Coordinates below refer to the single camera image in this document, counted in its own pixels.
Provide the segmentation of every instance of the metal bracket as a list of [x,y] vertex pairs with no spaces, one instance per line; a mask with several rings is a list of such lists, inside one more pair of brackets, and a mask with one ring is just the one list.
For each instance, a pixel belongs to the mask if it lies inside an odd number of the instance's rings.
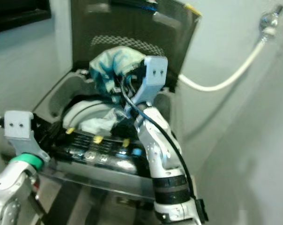
[[[165,84],[168,60],[162,56],[147,56],[144,60],[146,68],[146,77],[143,79],[141,87],[132,98],[134,104],[141,102],[153,103],[157,93]],[[125,113],[130,115],[130,106],[126,105]]]
[[40,149],[31,130],[33,113],[26,111],[7,111],[4,116],[5,137],[15,148],[16,155],[30,153],[40,157],[45,163],[50,161],[50,156]]
[[283,12],[283,5],[278,5],[274,12],[265,13],[260,20],[261,30],[276,28],[278,26],[279,15]]
[[0,225],[16,225],[22,202],[29,197],[40,217],[46,214],[40,202],[32,199],[36,169],[29,163],[13,161],[0,173]]

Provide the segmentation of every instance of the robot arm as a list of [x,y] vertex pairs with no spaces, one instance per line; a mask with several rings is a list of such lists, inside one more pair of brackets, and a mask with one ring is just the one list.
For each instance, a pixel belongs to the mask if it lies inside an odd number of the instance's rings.
[[16,225],[21,203],[27,199],[40,217],[45,215],[45,210],[35,199],[33,185],[37,170],[50,157],[40,149],[33,137],[32,118],[30,112],[7,111],[5,117],[0,119],[0,127],[5,127],[5,136],[17,155],[0,174],[0,225]]
[[208,221],[201,199],[194,196],[191,178],[181,156],[181,148],[171,133],[169,124],[160,112],[151,106],[157,92],[164,86],[167,70],[165,57],[148,56],[144,60],[146,75],[136,95],[129,99],[125,80],[121,92],[127,105],[125,113],[133,117],[138,137],[147,152],[155,193],[155,212],[163,224],[197,224]]
[[[144,113],[155,120],[179,148],[168,123],[159,111],[149,107]],[[163,224],[184,221],[189,225],[201,225],[195,199],[191,198],[184,170],[174,149],[161,132],[142,116],[136,119],[135,125],[138,137],[147,151],[157,218]]]
[[0,174],[0,225],[16,225],[21,203],[27,199],[40,215],[45,213],[35,200],[33,183],[36,173],[30,163],[16,157]]

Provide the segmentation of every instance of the gray wall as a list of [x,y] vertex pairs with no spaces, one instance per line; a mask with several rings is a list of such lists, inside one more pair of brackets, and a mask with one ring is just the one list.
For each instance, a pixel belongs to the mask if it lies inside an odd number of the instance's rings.
[[[190,46],[183,73],[202,85],[227,79],[244,62],[259,38],[263,12],[283,0],[184,0],[203,18]],[[215,93],[180,86],[183,107],[183,153],[195,173],[234,121],[243,104],[283,48],[283,18],[276,38],[235,85]]]
[[52,19],[0,33],[0,115],[31,110],[72,66],[69,3],[50,2]]
[[283,225],[283,49],[196,176],[211,225]]

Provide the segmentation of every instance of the yellow connector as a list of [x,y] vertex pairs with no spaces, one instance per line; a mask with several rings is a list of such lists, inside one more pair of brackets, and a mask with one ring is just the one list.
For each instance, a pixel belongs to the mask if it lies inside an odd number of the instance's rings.
[[184,5],[185,8],[188,8],[189,10],[191,10],[193,13],[202,16],[202,13],[200,13],[199,11],[197,11],[192,5],[190,4],[185,4]]
[[124,148],[127,148],[127,147],[129,146],[129,144],[130,144],[130,139],[124,139],[124,141],[123,141],[123,147],[124,147]]
[[102,142],[103,138],[104,137],[99,136],[99,135],[94,136],[94,143],[100,144]]
[[70,128],[67,129],[66,134],[70,135],[71,133],[73,133],[74,130],[75,130],[74,127],[70,127]]

